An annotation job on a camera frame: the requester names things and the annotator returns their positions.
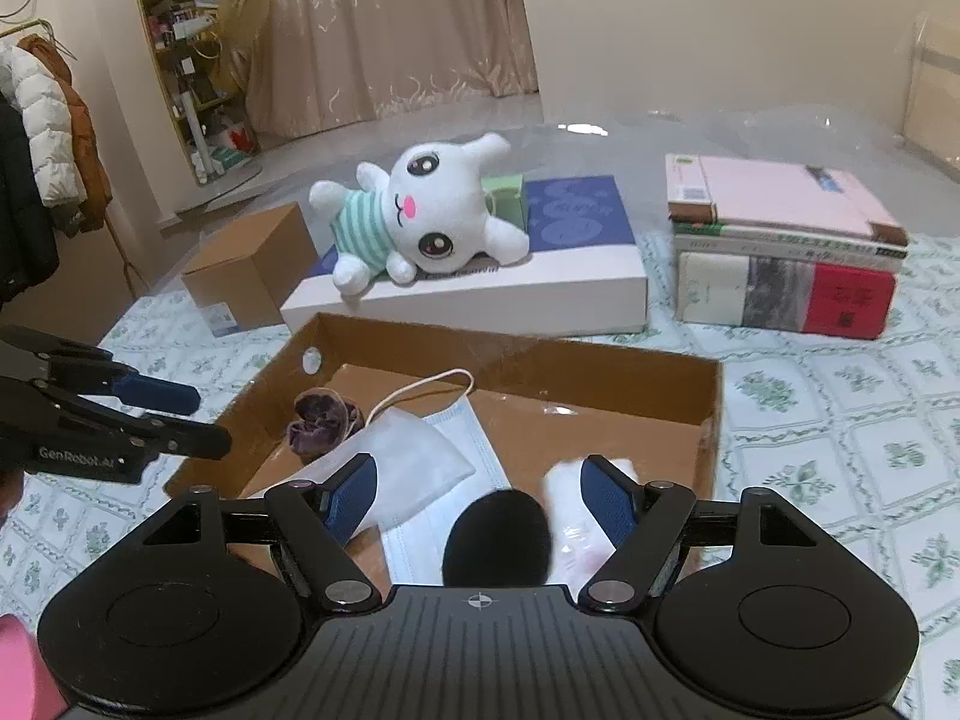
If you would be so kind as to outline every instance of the open cardboard box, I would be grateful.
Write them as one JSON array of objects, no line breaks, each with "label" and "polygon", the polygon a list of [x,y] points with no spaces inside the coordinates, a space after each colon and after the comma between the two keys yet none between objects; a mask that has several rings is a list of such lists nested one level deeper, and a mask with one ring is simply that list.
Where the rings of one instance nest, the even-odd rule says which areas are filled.
[{"label": "open cardboard box", "polygon": [[[316,360],[311,350],[322,361],[313,375],[304,370],[306,360]],[[167,493],[204,484],[224,497],[245,497],[296,473],[301,462],[284,435],[294,399],[311,386],[330,386],[368,413],[400,386],[453,367],[476,377],[470,405],[515,488],[539,496],[553,464],[596,452],[630,458],[641,483],[669,479],[699,497],[712,494],[723,391],[718,362],[333,314],[319,314],[296,332],[217,420],[233,437],[229,455],[188,459]],[[395,405],[427,415],[462,392],[438,382]],[[273,570],[265,548],[234,549]],[[354,538],[347,552],[386,594],[390,577],[376,529]]]}]

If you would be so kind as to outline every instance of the pink book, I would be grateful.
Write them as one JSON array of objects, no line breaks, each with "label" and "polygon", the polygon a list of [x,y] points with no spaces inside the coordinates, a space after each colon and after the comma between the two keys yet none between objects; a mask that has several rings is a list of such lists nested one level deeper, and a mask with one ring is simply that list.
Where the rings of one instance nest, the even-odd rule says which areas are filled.
[{"label": "pink book", "polygon": [[836,234],[906,245],[904,228],[846,170],[667,154],[670,218]]}]

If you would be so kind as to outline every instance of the pink object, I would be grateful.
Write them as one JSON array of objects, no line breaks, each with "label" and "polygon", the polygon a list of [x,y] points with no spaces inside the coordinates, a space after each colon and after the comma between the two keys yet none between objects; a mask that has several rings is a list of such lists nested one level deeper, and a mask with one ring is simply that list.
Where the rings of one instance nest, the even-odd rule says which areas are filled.
[{"label": "pink object", "polygon": [[874,232],[872,224],[899,227],[851,172],[825,173],[835,191],[818,186],[806,165],[669,154],[667,191],[671,201],[712,204],[720,223],[868,239]]},{"label": "pink object", "polygon": [[0,720],[54,720],[64,709],[37,642],[12,614],[0,616]]}]

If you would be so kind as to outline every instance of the blue gripper pad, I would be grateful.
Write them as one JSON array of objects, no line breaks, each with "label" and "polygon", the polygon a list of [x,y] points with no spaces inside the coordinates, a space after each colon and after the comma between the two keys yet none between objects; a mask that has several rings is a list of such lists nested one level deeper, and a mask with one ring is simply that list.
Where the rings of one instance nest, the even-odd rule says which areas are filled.
[{"label": "blue gripper pad", "polygon": [[376,462],[367,456],[366,461],[330,494],[330,508],[323,523],[340,546],[346,546],[353,536],[373,505],[373,498],[376,498]]},{"label": "blue gripper pad", "polygon": [[589,460],[580,469],[580,496],[614,548],[637,526],[630,493]]},{"label": "blue gripper pad", "polygon": [[128,406],[141,406],[155,412],[186,416],[200,408],[200,393],[193,386],[152,379],[139,373],[128,373],[113,382],[110,391]]}]

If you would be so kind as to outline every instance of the wall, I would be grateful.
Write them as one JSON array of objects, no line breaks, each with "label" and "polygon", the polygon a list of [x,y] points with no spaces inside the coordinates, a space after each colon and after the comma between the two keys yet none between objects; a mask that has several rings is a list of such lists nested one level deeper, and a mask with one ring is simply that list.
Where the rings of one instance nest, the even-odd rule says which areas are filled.
[{"label": "wall", "polygon": [[899,127],[915,18],[960,0],[524,0],[551,121],[834,103]]},{"label": "wall", "polygon": [[[0,0],[0,8],[8,12],[22,1]],[[102,33],[104,27],[109,29],[113,24],[100,20],[94,0],[37,0],[18,19],[34,17],[49,20],[56,37],[77,55],[77,61],[67,61],[73,71],[73,85],[90,108],[101,160],[112,182],[114,200],[109,215],[128,256],[152,283],[193,245],[196,236],[165,238],[157,231],[160,206],[128,130],[104,51]],[[139,22],[137,28],[134,36],[146,49]],[[148,78],[154,77],[151,67]],[[160,125],[167,124],[166,119],[159,121]],[[61,267],[54,277],[5,305],[0,320],[78,341],[99,341],[131,304],[120,256],[106,229],[72,241],[58,236],[58,249]]]},{"label": "wall", "polygon": [[89,1],[128,136],[161,210],[157,218],[170,215],[200,189],[170,121],[139,4],[137,0]]}]

